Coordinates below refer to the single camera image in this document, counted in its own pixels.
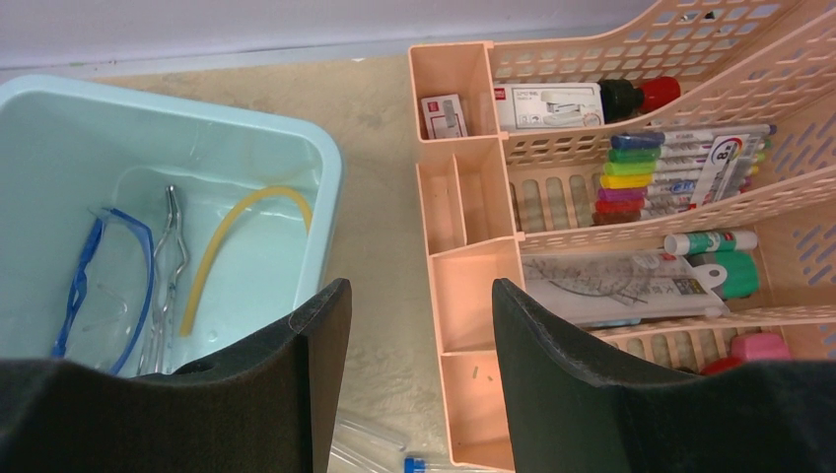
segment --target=blue tub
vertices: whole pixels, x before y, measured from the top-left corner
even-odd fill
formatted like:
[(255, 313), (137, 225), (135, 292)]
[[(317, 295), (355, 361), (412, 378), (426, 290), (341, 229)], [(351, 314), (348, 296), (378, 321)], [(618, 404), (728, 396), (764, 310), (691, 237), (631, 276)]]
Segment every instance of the blue tub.
[(165, 225), (164, 188), (177, 187), (192, 258), (178, 285), (179, 326), (199, 260), (227, 212), (267, 185), (305, 196), (313, 208), (309, 235), (287, 198), (254, 205), (232, 227), (191, 336), (169, 347), (174, 368), (316, 293), (343, 179), (336, 145), (311, 123), (44, 76), (0, 86), (0, 166), (2, 358), (49, 356), (94, 219), (90, 209), (117, 207), (156, 240)]

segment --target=metal tongs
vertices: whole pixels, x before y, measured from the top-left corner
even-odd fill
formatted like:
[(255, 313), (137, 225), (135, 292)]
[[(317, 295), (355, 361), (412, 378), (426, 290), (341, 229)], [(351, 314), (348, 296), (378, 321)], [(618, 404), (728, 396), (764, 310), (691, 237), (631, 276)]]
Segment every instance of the metal tongs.
[[(173, 185), (166, 187), (166, 200), (169, 204), (166, 229), (163, 231), (163, 236), (160, 237), (160, 241), (157, 242), (157, 246), (154, 248), (154, 268), (157, 273), (157, 288), (159, 292), (154, 299), (151, 332), (145, 337), (145, 344), (140, 355), (137, 375), (165, 371), (163, 365), (165, 349), (166, 345), (171, 344), (171, 334), (174, 331), (174, 317), (171, 315), (171, 308), (174, 305), (174, 299), (177, 294), (177, 279), (188, 264), (188, 249), (185, 247), (185, 241), (182, 236), (182, 213), (180, 212), (177, 194)], [(172, 234), (174, 234), (174, 239), (179, 249), (180, 262), (168, 277), (168, 281), (166, 281), (161, 277), (160, 253)]]

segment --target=black object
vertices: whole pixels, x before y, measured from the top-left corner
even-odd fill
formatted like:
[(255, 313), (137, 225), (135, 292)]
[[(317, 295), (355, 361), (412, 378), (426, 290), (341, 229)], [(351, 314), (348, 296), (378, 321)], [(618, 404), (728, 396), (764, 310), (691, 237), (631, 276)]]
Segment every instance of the black object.
[(605, 123), (627, 118), (645, 101), (645, 93), (626, 79), (604, 79), (598, 84)]
[(508, 280), (493, 307), (518, 473), (836, 471), (836, 364), (695, 376), (606, 344)]
[(0, 471), (325, 473), (350, 324), (337, 280), (171, 375), (0, 362)]

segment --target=small white box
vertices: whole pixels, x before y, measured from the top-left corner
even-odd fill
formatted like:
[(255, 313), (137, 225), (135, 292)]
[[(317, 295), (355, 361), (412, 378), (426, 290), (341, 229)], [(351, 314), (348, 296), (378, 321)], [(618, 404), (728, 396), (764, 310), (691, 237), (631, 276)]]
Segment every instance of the small white box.
[(579, 84), (502, 84), (494, 86), (499, 127), (504, 131), (600, 126), (600, 86)]
[(431, 140), (467, 136), (458, 94), (421, 99), (421, 108), (424, 110), (424, 122), (427, 123), (427, 133)]

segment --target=pink eraser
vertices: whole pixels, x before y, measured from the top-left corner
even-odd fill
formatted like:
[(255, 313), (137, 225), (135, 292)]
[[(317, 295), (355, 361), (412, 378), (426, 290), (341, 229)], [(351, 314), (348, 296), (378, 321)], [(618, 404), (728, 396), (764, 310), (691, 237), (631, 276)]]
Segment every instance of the pink eraser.
[(777, 333), (750, 333), (731, 339), (731, 356), (745, 361), (791, 360), (790, 347)]

